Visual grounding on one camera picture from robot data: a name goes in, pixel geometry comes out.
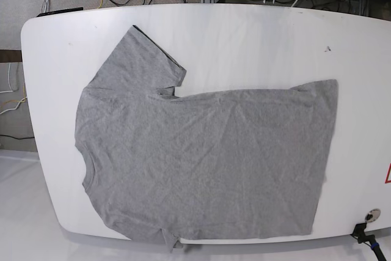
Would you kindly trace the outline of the red outlined sticker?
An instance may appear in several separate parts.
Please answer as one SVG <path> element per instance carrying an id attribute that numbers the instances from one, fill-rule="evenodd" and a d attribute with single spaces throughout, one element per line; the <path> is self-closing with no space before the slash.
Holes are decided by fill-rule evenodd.
<path id="1" fill-rule="evenodd" d="M 389 168 L 388 168 L 388 171 L 387 171 L 387 176 L 386 176 L 386 179 L 385 179 L 385 183 L 391 183 L 390 175 L 391 175 L 391 164 L 389 165 Z"/>

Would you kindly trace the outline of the grey t-shirt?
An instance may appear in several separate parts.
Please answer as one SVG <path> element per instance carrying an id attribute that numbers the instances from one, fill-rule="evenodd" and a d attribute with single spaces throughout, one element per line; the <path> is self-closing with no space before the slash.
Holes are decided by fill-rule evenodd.
<path id="1" fill-rule="evenodd" d="M 169 249 L 310 234 L 338 82 L 178 97 L 185 76 L 132 26 L 83 89 L 75 146 L 104 224 Z"/>

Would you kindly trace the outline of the black flat bar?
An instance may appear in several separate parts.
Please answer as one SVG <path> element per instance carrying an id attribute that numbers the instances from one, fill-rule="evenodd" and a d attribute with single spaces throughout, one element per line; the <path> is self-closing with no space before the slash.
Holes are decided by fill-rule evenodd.
<path id="1" fill-rule="evenodd" d="M 84 10 L 83 7 L 55 10 L 55 11 L 51 11 L 51 12 L 42 12 L 42 13 L 38 14 L 37 17 L 45 17 L 45 16 L 50 16 L 50 15 L 62 14 L 62 13 L 78 12 L 78 11 L 83 11 L 83 10 Z"/>

